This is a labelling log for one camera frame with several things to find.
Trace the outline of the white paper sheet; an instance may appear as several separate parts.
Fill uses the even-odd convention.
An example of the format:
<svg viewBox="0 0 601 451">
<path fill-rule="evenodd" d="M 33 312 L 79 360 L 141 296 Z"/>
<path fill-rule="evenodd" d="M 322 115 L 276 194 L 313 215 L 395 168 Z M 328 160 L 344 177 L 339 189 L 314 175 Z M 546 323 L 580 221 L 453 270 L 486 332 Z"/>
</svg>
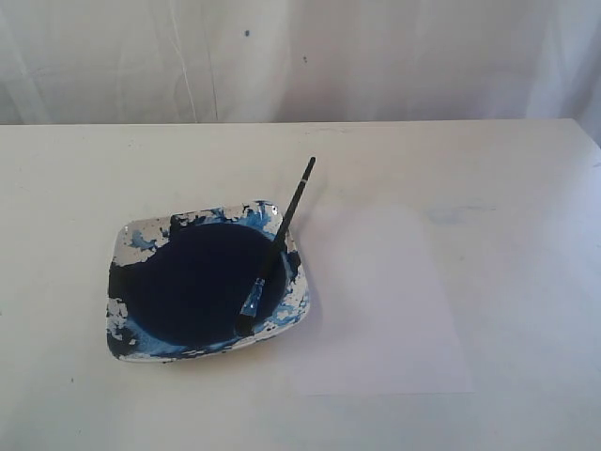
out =
<svg viewBox="0 0 601 451">
<path fill-rule="evenodd" d="M 298 393 L 471 391 L 450 307 L 411 210 L 315 210 L 300 232 L 300 249 L 311 310 L 281 347 Z"/>
</svg>

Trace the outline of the black paintbrush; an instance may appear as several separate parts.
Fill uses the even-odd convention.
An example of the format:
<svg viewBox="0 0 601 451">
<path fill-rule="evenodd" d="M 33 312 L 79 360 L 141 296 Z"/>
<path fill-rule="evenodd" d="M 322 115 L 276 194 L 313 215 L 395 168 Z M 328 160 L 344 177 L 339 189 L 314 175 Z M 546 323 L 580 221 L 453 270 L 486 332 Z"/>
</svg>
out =
<svg viewBox="0 0 601 451">
<path fill-rule="evenodd" d="M 239 310 L 235 321 L 235 331 L 238 336 L 246 337 L 254 334 L 254 321 L 259 303 L 262 298 L 264 286 L 270 278 L 274 261 L 282 252 L 281 248 L 285 242 L 285 235 L 290 227 L 290 223 L 292 221 L 292 218 L 294 217 L 295 211 L 301 201 L 303 191 L 311 176 L 315 163 L 316 157 L 312 156 L 309 159 L 309 162 L 301 176 L 297 189 L 293 194 L 290 203 L 285 211 L 283 221 L 281 222 L 278 231 L 275 235 L 275 238 L 272 241 L 270 248 L 263 260 L 263 263 L 258 272 L 258 276 L 254 280 L 249 294 Z"/>
</svg>

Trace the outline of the white backdrop cloth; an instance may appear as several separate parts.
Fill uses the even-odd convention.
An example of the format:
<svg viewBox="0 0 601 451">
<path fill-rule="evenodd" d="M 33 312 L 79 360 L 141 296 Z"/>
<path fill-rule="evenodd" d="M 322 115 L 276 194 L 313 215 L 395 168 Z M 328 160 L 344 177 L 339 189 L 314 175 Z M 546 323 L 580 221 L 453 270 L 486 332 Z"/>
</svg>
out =
<svg viewBox="0 0 601 451">
<path fill-rule="evenodd" d="M 570 117 L 596 1 L 5 1 L 7 124 Z"/>
</svg>

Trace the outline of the white square paint dish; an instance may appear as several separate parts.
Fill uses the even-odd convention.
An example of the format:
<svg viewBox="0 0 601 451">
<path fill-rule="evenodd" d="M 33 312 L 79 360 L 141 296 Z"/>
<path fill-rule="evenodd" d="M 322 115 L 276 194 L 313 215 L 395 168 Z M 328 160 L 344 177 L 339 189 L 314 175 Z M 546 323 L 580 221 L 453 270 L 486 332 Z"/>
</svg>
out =
<svg viewBox="0 0 601 451">
<path fill-rule="evenodd" d="M 235 321 L 285 212 L 264 200 L 133 221 L 109 268 L 107 347 L 127 362 L 171 362 L 248 347 L 295 326 L 309 286 L 291 237 L 266 282 L 253 333 Z"/>
</svg>

